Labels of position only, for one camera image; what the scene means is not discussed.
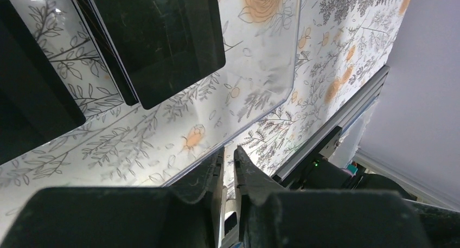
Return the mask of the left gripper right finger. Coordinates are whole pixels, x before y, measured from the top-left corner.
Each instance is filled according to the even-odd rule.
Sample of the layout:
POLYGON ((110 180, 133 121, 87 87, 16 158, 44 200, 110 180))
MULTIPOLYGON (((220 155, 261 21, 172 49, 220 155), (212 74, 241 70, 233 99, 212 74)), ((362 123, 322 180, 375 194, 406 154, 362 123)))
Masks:
POLYGON ((430 247, 415 211, 374 190, 290 191, 234 151, 244 247, 430 247))

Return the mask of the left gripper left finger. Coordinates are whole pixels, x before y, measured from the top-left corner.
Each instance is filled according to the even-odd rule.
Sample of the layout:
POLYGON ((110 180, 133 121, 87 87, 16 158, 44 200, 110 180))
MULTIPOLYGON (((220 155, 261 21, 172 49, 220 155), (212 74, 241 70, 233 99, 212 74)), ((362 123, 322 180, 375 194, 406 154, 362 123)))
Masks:
POLYGON ((217 247, 224 152, 167 187, 42 189, 1 247, 217 247))

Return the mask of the black credit card stack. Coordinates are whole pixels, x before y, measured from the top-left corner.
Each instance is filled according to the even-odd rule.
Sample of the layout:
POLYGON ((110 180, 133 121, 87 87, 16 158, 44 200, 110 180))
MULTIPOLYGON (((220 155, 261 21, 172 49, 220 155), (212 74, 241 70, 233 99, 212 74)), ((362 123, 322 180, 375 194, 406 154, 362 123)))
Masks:
POLYGON ((127 105, 151 109, 221 69, 218 0, 71 0, 127 105))
POLYGON ((1 0, 1 164, 86 121, 9 0, 1 0))

